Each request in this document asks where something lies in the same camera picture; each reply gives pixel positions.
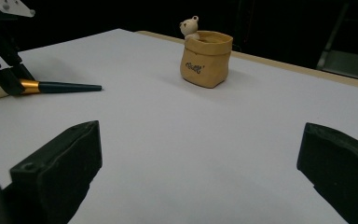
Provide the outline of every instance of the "tabletop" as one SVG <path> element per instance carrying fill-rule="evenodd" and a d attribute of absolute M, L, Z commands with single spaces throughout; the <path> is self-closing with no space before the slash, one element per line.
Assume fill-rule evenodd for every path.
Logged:
<path fill-rule="evenodd" d="M 231 56 L 214 89 L 181 78 L 184 45 L 116 29 L 21 52 L 41 81 L 97 92 L 0 99 L 0 185 L 65 129 L 98 120 L 103 167 L 70 223 L 329 223 L 296 168 L 307 122 L 358 139 L 358 85 Z"/>

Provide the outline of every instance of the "robotic arm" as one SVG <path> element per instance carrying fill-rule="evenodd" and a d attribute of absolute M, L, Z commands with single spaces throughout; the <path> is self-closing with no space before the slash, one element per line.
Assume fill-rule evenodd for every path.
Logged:
<path fill-rule="evenodd" d="M 20 0 L 0 0 L 0 22 L 16 20 L 17 16 L 33 17 L 34 10 L 29 9 Z M 1 69 L 0 87 L 9 95 L 18 95 L 24 92 L 20 78 L 34 80 L 31 73 L 22 64 L 14 41 L 6 33 L 0 23 L 0 57 L 9 65 Z"/>

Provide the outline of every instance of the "dark background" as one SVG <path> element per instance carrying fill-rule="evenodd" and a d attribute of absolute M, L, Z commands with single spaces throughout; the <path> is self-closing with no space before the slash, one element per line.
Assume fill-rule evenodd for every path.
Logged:
<path fill-rule="evenodd" d="M 41 1 L 22 0 L 36 14 L 7 21 L 20 50 L 112 29 L 183 38 L 179 22 L 199 16 L 199 29 L 234 37 L 233 49 L 315 68 L 344 4 L 334 48 L 358 53 L 358 0 Z"/>

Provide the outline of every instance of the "makeup brush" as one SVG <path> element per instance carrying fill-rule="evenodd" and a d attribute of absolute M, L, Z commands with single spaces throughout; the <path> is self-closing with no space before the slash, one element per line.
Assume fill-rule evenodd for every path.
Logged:
<path fill-rule="evenodd" d="M 20 79 L 20 83 L 25 88 L 25 91 L 21 94 L 67 93 L 102 90 L 102 86 L 100 85 L 75 84 L 64 82 L 44 82 L 28 79 Z M 0 98 L 5 96 L 7 96 L 7 93 L 0 87 Z"/>

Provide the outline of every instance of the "brown pot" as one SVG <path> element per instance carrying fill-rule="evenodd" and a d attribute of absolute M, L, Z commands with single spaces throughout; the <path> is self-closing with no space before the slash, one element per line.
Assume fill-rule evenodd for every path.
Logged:
<path fill-rule="evenodd" d="M 198 31 L 200 40 L 189 38 L 180 65 L 182 78 L 205 88 L 226 80 L 233 38 L 213 31 Z"/>

